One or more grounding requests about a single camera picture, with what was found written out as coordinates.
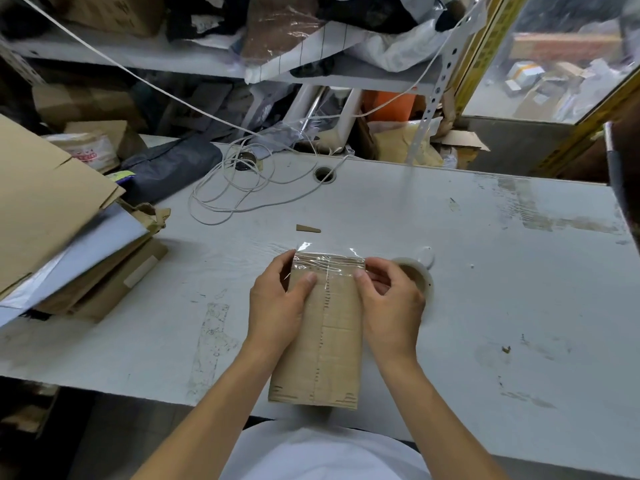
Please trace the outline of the person's right hand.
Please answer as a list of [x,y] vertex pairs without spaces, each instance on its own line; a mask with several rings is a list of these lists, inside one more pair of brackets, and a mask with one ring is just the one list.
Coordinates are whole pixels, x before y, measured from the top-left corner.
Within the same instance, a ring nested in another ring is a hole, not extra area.
[[416,346],[426,300],[416,284],[395,262],[380,257],[365,259],[365,270],[379,275],[383,298],[363,314],[364,335],[380,369],[417,362]]

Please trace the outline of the small taped cardboard box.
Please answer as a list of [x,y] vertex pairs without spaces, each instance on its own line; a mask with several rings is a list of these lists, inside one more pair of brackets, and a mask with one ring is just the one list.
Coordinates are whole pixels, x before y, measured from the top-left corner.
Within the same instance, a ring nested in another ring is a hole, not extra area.
[[365,259],[353,248],[303,242],[289,286],[307,273],[316,284],[305,300],[300,330],[271,376],[268,401],[358,408],[362,370],[362,300],[354,274]]

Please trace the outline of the person's right forearm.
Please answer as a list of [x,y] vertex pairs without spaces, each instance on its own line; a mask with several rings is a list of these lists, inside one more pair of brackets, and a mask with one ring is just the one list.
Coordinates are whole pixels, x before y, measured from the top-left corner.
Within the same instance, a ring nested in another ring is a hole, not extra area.
[[433,480],[511,480],[443,400],[415,355],[373,355]]

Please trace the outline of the person's left forearm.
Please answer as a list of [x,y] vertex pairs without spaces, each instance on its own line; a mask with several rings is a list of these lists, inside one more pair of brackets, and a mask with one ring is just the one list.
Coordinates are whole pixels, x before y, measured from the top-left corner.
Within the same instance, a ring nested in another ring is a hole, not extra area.
[[247,339],[232,364],[131,480],[218,480],[287,343]]

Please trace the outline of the clear packing tape roll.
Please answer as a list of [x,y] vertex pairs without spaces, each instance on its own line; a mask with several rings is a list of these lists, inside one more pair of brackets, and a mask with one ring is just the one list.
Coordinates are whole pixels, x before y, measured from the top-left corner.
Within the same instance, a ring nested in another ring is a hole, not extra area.
[[402,257],[394,257],[395,262],[420,290],[426,300],[426,306],[430,306],[434,295],[434,281],[430,269],[435,263],[435,252],[430,246],[423,246],[414,250],[412,254]]

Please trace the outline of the person's white shirt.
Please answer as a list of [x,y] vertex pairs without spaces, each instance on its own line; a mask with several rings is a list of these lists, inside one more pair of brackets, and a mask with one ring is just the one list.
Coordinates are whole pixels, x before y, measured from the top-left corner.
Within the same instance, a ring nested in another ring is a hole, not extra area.
[[269,420],[245,429],[219,480],[433,480],[420,453],[387,436]]

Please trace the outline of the white plastic chair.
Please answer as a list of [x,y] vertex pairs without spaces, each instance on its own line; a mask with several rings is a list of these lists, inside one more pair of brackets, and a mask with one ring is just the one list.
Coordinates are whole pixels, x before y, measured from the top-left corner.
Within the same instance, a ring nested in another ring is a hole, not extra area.
[[300,140],[294,149],[323,155],[344,151],[361,113],[363,89],[303,84],[284,116]]

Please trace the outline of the dark grey folded fabric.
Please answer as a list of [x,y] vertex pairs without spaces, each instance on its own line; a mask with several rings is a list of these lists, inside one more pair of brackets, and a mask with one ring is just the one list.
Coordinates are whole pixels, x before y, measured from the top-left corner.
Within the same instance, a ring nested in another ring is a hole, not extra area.
[[122,161],[134,176],[124,183],[123,200],[137,206],[156,204],[206,176],[222,160],[220,149],[194,134],[139,152]]

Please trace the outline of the orange box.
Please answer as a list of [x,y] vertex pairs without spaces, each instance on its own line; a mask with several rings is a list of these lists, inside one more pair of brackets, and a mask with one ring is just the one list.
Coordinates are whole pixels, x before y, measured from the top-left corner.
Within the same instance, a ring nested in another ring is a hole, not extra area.
[[407,122],[412,114],[416,95],[388,91],[364,90],[362,112],[367,121]]

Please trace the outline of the white plastic bag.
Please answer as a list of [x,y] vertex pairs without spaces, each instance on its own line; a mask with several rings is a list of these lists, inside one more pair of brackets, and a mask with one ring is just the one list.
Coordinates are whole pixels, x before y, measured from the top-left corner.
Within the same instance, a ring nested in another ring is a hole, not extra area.
[[475,33],[486,22],[488,0],[399,0],[416,21],[399,34],[371,32],[346,49],[347,55],[386,72],[403,72],[431,60],[452,35],[462,29]]

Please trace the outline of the white printed package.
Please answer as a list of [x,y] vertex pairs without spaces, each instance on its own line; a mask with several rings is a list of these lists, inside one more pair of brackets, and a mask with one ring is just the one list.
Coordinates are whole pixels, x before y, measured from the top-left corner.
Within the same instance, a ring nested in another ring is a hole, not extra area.
[[120,165],[116,149],[108,136],[100,131],[53,134],[42,138],[103,175]]

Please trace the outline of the brown garment in plastic bag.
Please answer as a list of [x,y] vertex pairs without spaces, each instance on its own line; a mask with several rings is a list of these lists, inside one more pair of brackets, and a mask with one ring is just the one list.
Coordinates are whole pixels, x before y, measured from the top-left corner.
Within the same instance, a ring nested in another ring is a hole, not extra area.
[[320,30],[318,0],[250,0],[241,58],[262,65],[292,50]]

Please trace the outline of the white metal shelf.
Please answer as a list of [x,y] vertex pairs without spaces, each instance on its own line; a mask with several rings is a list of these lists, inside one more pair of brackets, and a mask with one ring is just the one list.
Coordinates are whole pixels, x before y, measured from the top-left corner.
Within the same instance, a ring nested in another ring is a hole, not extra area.
[[[137,38],[127,34],[96,31],[76,24],[71,24],[68,28],[92,47],[128,68],[232,79],[242,79],[244,76],[240,58],[229,50],[204,47],[190,41],[170,43],[163,34],[154,38]],[[24,57],[109,65],[107,60],[57,27],[40,37],[10,41],[8,45]],[[333,72],[327,77],[299,79],[286,72],[275,80],[393,93],[404,92],[412,83],[412,92],[427,96],[441,78],[441,57],[434,60],[429,71],[418,82],[418,76],[427,67],[428,63],[423,62],[404,72],[389,73],[349,55],[339,54],[335,57]]]

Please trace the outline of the yellow framed window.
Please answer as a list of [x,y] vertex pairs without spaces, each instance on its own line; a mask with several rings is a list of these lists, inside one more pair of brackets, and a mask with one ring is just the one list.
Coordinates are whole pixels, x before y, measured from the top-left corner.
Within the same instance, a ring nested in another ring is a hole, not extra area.
[[455,95],[488,147],[460,168],[526,175],[640,69],[640,0],[497,0]]

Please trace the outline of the brown cardboard box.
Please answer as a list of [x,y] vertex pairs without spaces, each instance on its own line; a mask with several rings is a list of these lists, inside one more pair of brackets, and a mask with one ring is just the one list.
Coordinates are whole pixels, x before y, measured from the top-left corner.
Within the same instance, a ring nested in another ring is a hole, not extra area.
[[50,0],[66,21],[98,31],[155,36],[163,23],[164,0]]

